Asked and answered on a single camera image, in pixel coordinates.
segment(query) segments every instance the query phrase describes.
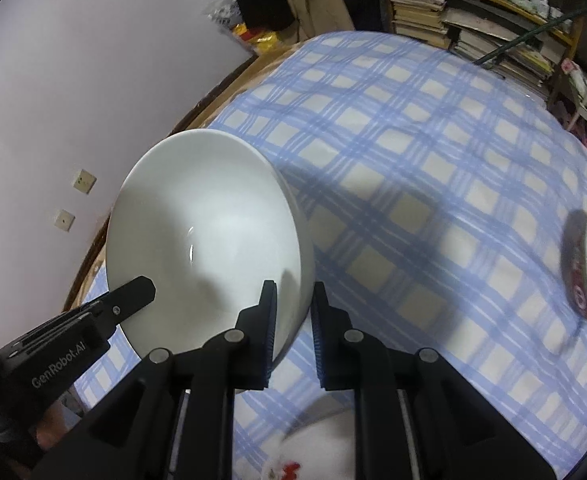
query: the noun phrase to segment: white wall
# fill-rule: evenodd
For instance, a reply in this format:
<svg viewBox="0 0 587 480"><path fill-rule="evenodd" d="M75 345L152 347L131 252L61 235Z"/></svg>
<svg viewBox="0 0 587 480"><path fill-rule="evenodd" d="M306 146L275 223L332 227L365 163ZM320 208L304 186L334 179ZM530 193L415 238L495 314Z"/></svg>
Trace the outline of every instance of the white wall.
<svg viewBox="0 0 587 480"><path fill-rule="evenodd" d="M128 171L248 58L211 1L0 1L0 345L61 310Z"/></svg>

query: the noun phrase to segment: blue plaid tablecloth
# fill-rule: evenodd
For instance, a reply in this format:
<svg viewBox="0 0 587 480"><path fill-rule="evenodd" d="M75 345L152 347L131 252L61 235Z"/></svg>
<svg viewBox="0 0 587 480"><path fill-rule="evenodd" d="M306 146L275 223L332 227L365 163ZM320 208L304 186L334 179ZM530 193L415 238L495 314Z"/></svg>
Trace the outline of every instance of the blue plaid tablecloth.
<svg viewBox="0 0 587 480"><path fill-rule="evenodd" d="M399 36L315 38L211 124L280 170L309 220L317 278L355 327L440 351L562 478L587 450L587 322L560 261L587 213L587 152L536 102ZM106 290L104 269L92 296ZM94 404L138 360L122 332L76 384ZM236 398L234 474L352 405L320 389L310 324L270 388Z"/></svg>

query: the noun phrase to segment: book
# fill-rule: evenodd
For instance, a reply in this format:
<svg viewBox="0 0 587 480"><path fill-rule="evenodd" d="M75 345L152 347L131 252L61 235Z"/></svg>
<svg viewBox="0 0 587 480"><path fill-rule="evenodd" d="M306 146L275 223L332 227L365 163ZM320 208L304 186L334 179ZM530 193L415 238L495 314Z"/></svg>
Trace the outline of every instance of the book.
<svg viewBox="0 0 587 480"><path fill-rule="evenodd" d="M489 42L485 43L482 38L475 38L473 44L459 40L451 51L464 59L475 61L488 54L488 48L490 48ZM503 59L499 65L491 67L491 70L502 77L517 81L543 98L547 97L547 90L544 88L541 78L512 60Z"/></svg>
<svg viewBox="0 0 587 480"><path fill-rule="evenodd" d="M460 31L459 42L474 46L477 50L483 53L482 56L486 56L486 54L493 52L499 46L504 44L503 41L495 40L494 38L486 38L479 33L471 32L463 28ZM530 70L538 79L546 79L553 74L553 68L549 61L542 57L538 51L526 44L520 44L511 48L507 51L507 56L518 62L524 68Z"/></svg>
<svg viewBox="0 0 587 480"><path fill-rule="evenodd" d="M423 40L432 46L437 46L439 48L449 48L449 45L451 44L451 40L449 38L438 32L425 30L419 27L412 27L410 25L397 23L395 21L393 23L396 29L396 34L403 34L404 36L416 38L417 40Z"/></svg>
<svg viewBox="0 0 587 480"><path fill-rule="evenodd" d="M486 20L467 12L466 10L453 9L449 7L443 12L442 20L448 25L455 25L460 28L468 28L477 32L482 32L486 36L491 36L498 40L512 41L518 37L515 32L497 25L491 20Z"/></svg>
<svg viewBox="0 0 587 480"><path fill-rule="evenodd" d="M445 36L449 31L449 27L445 27L444 25L440 25L440 27L432 27L431 25L424 25L422 23L410 22L404 20L396 15L395 19L393 20L394 23L398 23L399 25L403 25L404 27L414 27L414 28L421 28L422 30L429 30L430 32L436 32Z"/></svg>
<svg viewBox="0 0 587 480"><path fill-rule="evenodd" d="M436 28L443 26L440 13L433 10L424 10L419 7L400 4L394 4L393 10L397 19L405 20L406 22L419 23Z"/></svg>

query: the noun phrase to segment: electrical outlet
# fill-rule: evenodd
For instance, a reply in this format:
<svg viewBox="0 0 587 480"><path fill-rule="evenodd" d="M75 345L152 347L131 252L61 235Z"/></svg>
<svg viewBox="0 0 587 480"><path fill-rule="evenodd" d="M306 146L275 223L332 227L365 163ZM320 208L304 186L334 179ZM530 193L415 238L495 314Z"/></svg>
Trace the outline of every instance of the electrical outlet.
<svg viewBox="0 0 587 480"><path fill-rule="evenodd" d="M75 187L78 191L89 194L89 191L91 191L91 188L95 183L96 177L94 177L94 175L86 170L81 170L73 182L73 187Z"/></svg>
<svg viewBox="0 0 587 480"><path fill-rule="evenodd" d="M70 212L65 211L64 209L60 209L60 211L58 211L58 215L55 217L53 224L58 229L62 229L63 231L68 232L68 230L71 229L75 219L76 217L73 216Z"/></svg>

